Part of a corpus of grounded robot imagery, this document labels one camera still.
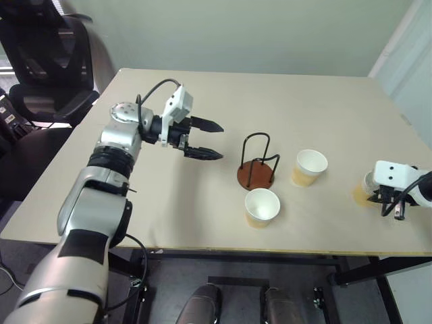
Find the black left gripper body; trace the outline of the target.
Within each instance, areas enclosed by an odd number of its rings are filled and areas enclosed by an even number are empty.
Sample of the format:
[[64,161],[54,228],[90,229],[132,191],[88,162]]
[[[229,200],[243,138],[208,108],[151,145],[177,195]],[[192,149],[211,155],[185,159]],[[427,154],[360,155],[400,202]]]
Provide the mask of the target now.
[[183,151],[185,157],[192,157],[192,152],[188,144],[188,137],[192,122],[189,117],[184,118],[181,122],[173,122],[169,127],[168,143],[173,148]]

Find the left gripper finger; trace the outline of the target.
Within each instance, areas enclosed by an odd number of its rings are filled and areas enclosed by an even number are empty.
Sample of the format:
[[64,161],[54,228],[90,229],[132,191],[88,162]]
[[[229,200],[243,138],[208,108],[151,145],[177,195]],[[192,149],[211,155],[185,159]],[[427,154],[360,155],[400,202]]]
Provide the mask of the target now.
[[187,158],[198,159],[202,161],[215,161],[223,158],[223,155],[221,153],[218,153],[213,149],[205,147],[194,148],[191,146],[187,146],[184,149],[184,156]]
[[190,119],[190,125],[193,128],[198,128],[203,132],[224,132],[224,129],[214,121],[194,116],[192,116]]

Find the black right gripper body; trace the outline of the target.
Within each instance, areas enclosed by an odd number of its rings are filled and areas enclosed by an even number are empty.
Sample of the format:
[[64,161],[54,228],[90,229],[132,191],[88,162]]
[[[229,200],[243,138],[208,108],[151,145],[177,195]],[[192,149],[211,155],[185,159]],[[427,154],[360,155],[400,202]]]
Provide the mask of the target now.
[[377,190],[377,202],[381,204],[398,204],[398,203],[411,203],[411,198],[409,195],[406,195],[402,198],[400,198],[401,191],[398,189],[395,189],[393,187],[380,185],[379,189]]

